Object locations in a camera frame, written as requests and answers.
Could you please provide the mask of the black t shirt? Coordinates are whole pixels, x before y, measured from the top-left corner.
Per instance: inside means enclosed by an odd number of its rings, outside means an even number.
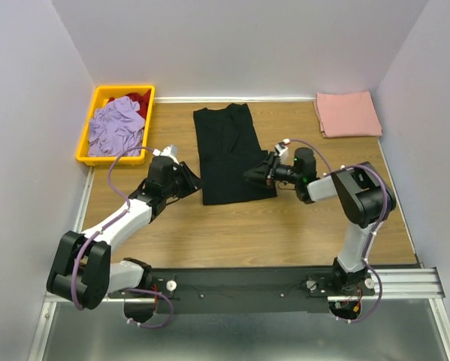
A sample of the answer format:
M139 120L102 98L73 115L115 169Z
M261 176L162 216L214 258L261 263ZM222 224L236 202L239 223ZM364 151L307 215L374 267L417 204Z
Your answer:
M193 112L198 143L202 202L227 205L270 199L274 187L257 187L243 173L267 156L262 150L247 104L230 104L220 110L203 108Z

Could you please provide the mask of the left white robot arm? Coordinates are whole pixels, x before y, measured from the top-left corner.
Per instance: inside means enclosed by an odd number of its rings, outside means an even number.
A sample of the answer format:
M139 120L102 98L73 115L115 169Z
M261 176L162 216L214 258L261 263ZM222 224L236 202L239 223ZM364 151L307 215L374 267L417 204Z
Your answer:
M121 290L145 296L153 289L151 266L132 258L113 263L113 252L167 206L200 188L200 178L187 164L155 156L146 178L117 211L96 226L61 237L47 291L73 302L79 310L92 310L105 296Z

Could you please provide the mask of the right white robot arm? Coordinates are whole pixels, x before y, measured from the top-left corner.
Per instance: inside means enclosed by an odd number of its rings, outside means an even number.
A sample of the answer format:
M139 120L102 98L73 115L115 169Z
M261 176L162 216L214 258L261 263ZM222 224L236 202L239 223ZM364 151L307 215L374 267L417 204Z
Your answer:
M310 294L345 295L363 287L376 233L396 208L393 192L368 162L345 166L323 177L316 171L313 149L300 147L292 165L282 161L288 148L281 142L256 167L245 171L247 182L263 187L292 184L297 198L312 204L337 197L349 227L344 244L330 268L307 275Z

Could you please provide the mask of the lavender t shirt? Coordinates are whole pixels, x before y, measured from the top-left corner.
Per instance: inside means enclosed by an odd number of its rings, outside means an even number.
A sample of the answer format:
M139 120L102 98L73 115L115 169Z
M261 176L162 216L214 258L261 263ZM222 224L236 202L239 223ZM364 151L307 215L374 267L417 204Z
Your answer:
M89 151L91 157L118 156L143 141L143 129L130 132L125 127L125 96L109 101L95 110L89 121Z

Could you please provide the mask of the red t shirt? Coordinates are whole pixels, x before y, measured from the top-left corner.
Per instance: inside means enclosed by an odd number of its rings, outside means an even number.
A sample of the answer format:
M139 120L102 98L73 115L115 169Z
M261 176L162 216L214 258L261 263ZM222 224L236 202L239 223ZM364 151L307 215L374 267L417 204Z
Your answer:
M125 127L130 132L138 132L146 125L151 91L144 94L128 93L125 95Z

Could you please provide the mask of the folded pink t shirt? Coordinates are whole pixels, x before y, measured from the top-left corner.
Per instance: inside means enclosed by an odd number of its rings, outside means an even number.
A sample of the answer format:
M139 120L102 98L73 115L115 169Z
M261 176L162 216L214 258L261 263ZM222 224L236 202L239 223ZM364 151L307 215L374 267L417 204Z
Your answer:
M314 107L324 138L382 136L382 126L369 91L317 93Z

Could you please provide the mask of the yellow plastic bin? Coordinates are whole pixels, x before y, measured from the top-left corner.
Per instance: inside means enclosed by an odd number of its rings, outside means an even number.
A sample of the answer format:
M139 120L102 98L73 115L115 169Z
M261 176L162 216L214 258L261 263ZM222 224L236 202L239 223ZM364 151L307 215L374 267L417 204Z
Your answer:
M149 136L149 128L152 123L153 106L155 104L156 88L150 84L126 84L126 85L101 85L95 88L95 91L90 102L86 121L81 132L80 141L76 151L76 160L88 166L105 166L110 165L114 157L91 157L88 156L89 151L89 121L95 113L96 109L103 108L110 98L120 98L129 93L139 93L142 96L149 94L149 102L147 106L147 113L145 116L143 128L142 145L147 146Z

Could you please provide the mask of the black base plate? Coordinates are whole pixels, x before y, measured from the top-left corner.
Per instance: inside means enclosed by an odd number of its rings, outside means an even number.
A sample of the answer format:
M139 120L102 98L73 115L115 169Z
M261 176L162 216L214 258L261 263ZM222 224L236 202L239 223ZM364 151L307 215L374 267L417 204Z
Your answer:
M175 314L326 313L333 297L348 310L376 294L364 281L341 289L330 266L155 268L151 276Z

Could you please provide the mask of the aluminium frame rail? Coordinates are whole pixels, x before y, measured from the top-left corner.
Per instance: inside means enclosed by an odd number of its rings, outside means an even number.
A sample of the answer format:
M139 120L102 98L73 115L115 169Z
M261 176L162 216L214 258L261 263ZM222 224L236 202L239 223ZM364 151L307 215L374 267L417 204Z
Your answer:
M388 299L428 299L450 359L450 323L442 300L439 273L419 265L373 266L365 259L378 228L352 224L356 264L231 268L153 268L128 258L111 260L116 247L148 226L172 201L198 190L198 178L185 164L158 170L145 179L124 205L90 229L78 214L74 229L59 241L47 279L47 292L92 310L102 302L123 300L128 323L150 328L151 317L192 313L329 312L338 321L367 317L363 303Z

